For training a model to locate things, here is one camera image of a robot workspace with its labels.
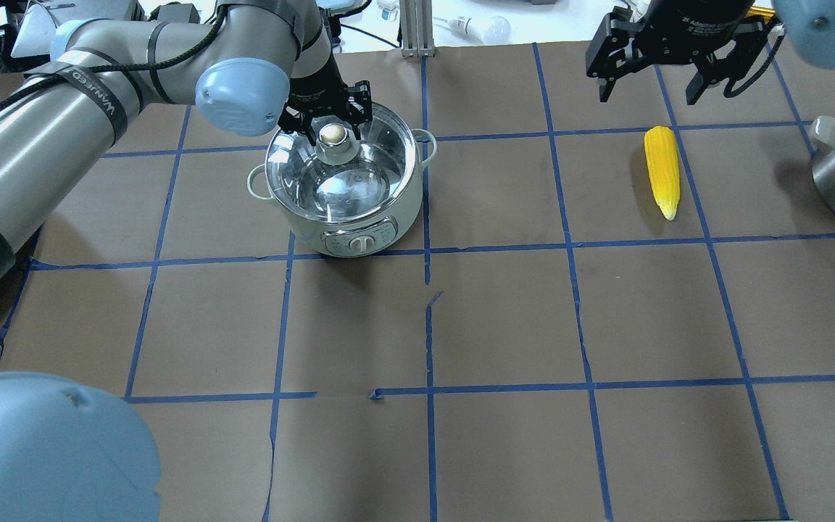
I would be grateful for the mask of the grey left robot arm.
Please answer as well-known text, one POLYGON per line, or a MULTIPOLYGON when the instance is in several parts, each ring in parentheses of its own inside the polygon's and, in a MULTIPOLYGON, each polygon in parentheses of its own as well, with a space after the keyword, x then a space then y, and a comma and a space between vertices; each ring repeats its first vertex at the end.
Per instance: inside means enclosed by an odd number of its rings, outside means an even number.
POLYGON ((67 193, 150 104, 195 106, 240 136, 314 140, 334 116, 373 118, 341 77, 315 1, 218 1, 211 24, 95 19, 59 27, 51 60, 0 101, 0 280, 67 193))

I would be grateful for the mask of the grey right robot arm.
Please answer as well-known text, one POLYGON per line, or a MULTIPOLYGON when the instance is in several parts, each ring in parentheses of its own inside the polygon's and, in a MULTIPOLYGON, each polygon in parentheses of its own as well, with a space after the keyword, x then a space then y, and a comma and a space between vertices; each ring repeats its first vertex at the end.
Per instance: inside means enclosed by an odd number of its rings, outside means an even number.
MULTIPOLYGON (((753 14, 755 1, 647 1, 642 14, 629 7, 613 7, 604 14, 584 53, 584 72, 597 81, 599 101, 612 96, 617 80, 653 65, 692 64, 697 71, 686 87, 686 102, 698 102, 706 90, 726 81, 723 95, 736 98, 768 69, 785 37, 796 52, 812 66, 835 70, 835 1, 772 1, 775 14, 753 14), (776 36, 774 50, 759 70, 749 70, 758 59, 769 33, 776 36), (733 44, 724 57, 715 52, 733 44)), ((314 33, 302 44, 311 46, 314 37, 327 36, 328 57, 315 59, 314 72, 296 73, 289 81, 288 98, 279 107, 278 127, 312 139, 315 117, 338 116, 341 121, 371 121, 371 93, 367 86, 348 87, 341 79, 332 57, 329 35, 325 34, 325 10, 316 1, 299 1, 299 7, 314 9, 314 33)), ((289 11, 293 15, 301 10, 289 11)))

